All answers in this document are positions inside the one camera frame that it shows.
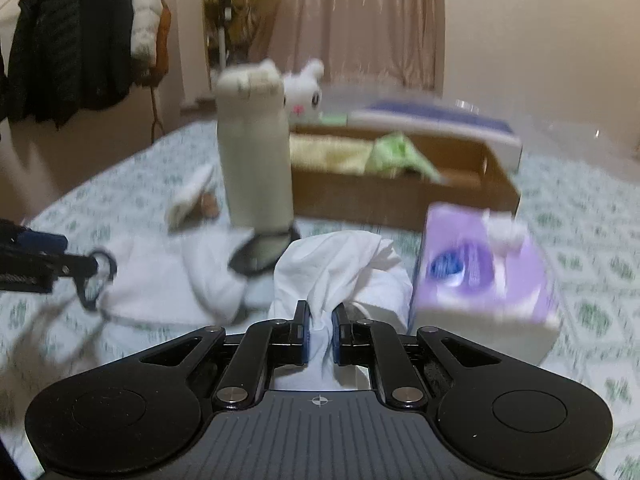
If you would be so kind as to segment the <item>purple tissue pack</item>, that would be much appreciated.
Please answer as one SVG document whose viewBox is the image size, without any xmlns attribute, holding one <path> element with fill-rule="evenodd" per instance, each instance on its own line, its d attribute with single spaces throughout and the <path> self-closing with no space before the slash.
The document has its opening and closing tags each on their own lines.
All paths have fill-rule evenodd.
<svg viewBox="0 0 640 480">
<path fill-rule="evenodd" d="M 546 265 L 525 222 L 508 212 L 428 207 L 409 330 L 435 326 L 539 365 L 561 331 Z"/>
</svg>

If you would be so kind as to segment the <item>white cloth bag black handles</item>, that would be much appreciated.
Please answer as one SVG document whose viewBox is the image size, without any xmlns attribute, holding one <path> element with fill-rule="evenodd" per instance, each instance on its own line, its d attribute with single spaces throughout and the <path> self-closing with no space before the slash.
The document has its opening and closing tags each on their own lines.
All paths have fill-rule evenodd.
<svg viewBox="0 0 640 480">
<path fill-rule="evenodd" d="M 115 238 L 106 251 L 116 261 L 114 280 L 96 300 L 117 321 L 192 326 L 230 326 L 250 281 L 230 269 L 232 254 L 249 230 L 207 228 L 160 238 Z M 409 325 L 412 284 L 388 238 L 368 231 L 337 231 L 296 240 L 273 271 L 268 318 L 292 318 L 300 300 L 310 310 L 307 365 L 285 365 L 273 374 L 277 390 L 367 389 L 361 366 L 335 364 L 332 312 L 344 306 L 355 318 Z"/>
</svg>

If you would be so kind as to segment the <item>cream thermos bottle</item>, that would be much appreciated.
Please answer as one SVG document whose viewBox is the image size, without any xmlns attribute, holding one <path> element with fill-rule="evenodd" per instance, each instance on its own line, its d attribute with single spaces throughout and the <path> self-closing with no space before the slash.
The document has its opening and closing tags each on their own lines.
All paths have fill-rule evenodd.
<svg viewBox="0 0 640 480">
<path fill-rule="evenodd" d="M 216 83 L 217 142 L 231 223 L 258 233 L 294 221 L 283 79 L 270 60 L 224 70 Z"/>
</svg>

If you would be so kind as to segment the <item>brown cardboard box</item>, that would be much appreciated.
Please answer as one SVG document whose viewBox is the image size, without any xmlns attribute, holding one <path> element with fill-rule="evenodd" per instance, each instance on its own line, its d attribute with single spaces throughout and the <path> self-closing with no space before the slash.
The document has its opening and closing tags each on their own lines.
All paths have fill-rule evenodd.
<svg viewBox="0 0 640 480">
<path fill-rule="evenodd" d="M 381 131 L 299 125 L 291 133 L 344 136 L 374 142 Z M 497 157 L 482 142 L 410 133 L 414 146 L 442 174 L 442 183 L 405 172 L 389 178 L 377 174 L 328 174 L 292 167 L 296 216 L 420 231 L 429 206 L 447 203 L 515 214 L 520 194 Z"/>
</svg>

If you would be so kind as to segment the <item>black puffer jacket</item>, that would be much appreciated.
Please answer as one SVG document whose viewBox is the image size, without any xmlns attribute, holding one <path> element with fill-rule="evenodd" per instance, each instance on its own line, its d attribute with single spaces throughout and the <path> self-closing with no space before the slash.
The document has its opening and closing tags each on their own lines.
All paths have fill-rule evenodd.
<svg viewBox="0 0 640 480">
<path fill-rule="evenodd" d="M 131 0 L 20 0 L 1 117 L 64 126 L 106 110 L 132 85 Z"/>
</svg>

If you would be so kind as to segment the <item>yellow towel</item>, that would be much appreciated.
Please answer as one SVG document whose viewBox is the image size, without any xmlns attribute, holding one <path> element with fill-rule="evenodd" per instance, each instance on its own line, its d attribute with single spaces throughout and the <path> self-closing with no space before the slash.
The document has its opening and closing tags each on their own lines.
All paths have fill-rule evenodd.
<svg viewBox="0 0 640 480">
<path fill-rule="evenodd" d="M 290 134 L 291 166 L 328 174 L 363 174 L 373 142 L 344 136 Z"/>
</svg>

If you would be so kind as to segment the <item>patterned green white tablecloth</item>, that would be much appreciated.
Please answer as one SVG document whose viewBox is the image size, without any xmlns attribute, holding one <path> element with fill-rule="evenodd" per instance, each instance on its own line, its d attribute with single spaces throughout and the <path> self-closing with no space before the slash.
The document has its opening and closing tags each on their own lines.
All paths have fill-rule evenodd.
<svg viewBox="0 0 640 480">
<path fill-rule="evenodd" d="M 174 189 L 213 156 L 216 127 L 196 122 L 107 169 L 48 207 L 32 227 L 65 235 L 73 252 L 119 235 L 162 235 Z M 544 361 L 587 385 L 614 418 L 600 461 L 609 479 L 639 474 L 639 185 L 587 162 L 612 148 L 595 128 L 553 128 L 573 141 L 576 158 L 554 144 L 526 153 L 513 181 L 518 216 L 544 253 L 562 314 L 562 332 Z M 1 441 L 25 477 L 40 465 L 24 434 L 24 413 L 45 386 L 178 337 L 170 325 L 120 325 L 85 311 L 74 286 L 50 296 L 1 297 Z"/>
</svg>

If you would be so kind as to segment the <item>brown jacket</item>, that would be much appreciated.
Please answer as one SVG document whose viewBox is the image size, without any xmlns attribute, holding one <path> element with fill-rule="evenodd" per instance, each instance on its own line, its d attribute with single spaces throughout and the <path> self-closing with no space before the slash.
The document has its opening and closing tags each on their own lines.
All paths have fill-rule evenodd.
<svg viewBox="0 0 640 480">
<path fill-rule="evenodd" d="M 165 0 L 162 0 L 162 3 L 163 9 L 156 34 L 156 61 L 154 66 L 147 68 L 138 76 L 136 83 L 141 87 L 156 88 L 169 70 L 168 36 L 171 12 Z"/>
</svg>

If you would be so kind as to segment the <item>white puffer jacket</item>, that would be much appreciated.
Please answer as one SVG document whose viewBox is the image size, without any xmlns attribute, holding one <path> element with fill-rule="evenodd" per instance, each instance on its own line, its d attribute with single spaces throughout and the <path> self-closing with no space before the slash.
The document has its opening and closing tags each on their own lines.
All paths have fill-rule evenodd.
<svg viewBox="0 0 640 480">
<path fill-rule="evenodd" d="M 162 0 L 130 0 L 132 12 L 130 53 L 145 67 L 156 63 L 156 38 L 163 12 Z"/>
</svg>

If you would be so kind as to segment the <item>white plush bunny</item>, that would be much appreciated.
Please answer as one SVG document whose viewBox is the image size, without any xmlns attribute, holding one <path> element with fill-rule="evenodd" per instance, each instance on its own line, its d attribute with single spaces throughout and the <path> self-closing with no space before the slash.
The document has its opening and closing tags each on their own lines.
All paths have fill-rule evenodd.
<svg viewBox="0 0 640 480">
<path fill-rule="evenodd" d="M 324 64 L 311 58 L 299 73 L 281 73 L 273 60 L 266 58 L 259 68 L 278 74 L 283 82 L 284 108 L 291 124 L 316 122 L 321 115 L 322 90 L 320 81 L 324 76 Z"/>
</svg>

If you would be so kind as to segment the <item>blue and white flat box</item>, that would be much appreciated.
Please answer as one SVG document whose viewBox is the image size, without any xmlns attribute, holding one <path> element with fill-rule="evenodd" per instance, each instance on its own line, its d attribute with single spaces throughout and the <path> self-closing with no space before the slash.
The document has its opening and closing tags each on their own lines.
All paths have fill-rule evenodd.
<svg viewBox="0 0 640 480">
<path fill-rule="evenodd" d="M 432 103 L 378 101 L 347 114 L 349 127 L 378 131 L 427 132 L 484 142 L 505 170 L 520 168 L 523 143 L 504 120 L 464 108 Z"/>
</svg>

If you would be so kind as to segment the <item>wooden bookshelf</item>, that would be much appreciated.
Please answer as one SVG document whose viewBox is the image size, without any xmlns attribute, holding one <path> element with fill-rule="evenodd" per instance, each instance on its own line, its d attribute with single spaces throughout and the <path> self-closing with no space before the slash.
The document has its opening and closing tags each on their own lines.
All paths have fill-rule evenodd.
<svg viewBox="0 0 640 480">
<path fill-rule="evenodd" d="M 207 58 L 218 72 L 227 67 L 231 23 L 243 4 L 244 0 L 203 0 Z"/>
</svg>

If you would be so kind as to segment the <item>small green box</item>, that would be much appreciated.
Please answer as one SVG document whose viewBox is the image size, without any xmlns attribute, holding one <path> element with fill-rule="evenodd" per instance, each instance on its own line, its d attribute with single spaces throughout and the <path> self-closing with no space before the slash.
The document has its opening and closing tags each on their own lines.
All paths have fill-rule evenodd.
<svg viewBox="0 0 640 480">
<path fill-rule="evenodd" d="M 321 125 L 330 127 L 343 127 L 347 125 L 348 116 L 338 113 L 321 113 L 319 122 Z"/>
</svg>

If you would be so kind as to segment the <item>light green cloth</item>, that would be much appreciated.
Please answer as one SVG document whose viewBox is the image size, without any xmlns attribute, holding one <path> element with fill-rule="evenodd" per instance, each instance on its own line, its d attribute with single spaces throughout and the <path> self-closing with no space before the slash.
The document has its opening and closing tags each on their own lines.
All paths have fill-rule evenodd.
<svg viewBox="0 0 640 480">
<path fill-rule="evenodd" d="M 444 180 L 431 161 L 400 131 L 381 136 L 373 142 L 364 172 L 389 178 L 412 172 L 427 181 L 442 183 Z"/>
</svg>

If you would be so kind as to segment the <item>beige curtain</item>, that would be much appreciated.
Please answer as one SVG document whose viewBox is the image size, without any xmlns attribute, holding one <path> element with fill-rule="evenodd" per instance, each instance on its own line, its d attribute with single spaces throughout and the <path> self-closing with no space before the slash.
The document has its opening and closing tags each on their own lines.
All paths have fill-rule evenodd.
<svg viewBox="0 0 640 480">
<path fill-rule="evenodd" d="M 445 0 L 279 0 L 248 56 L 297 72 L 311 58 L 329 82 L 442 93 Z"/>
</svg>

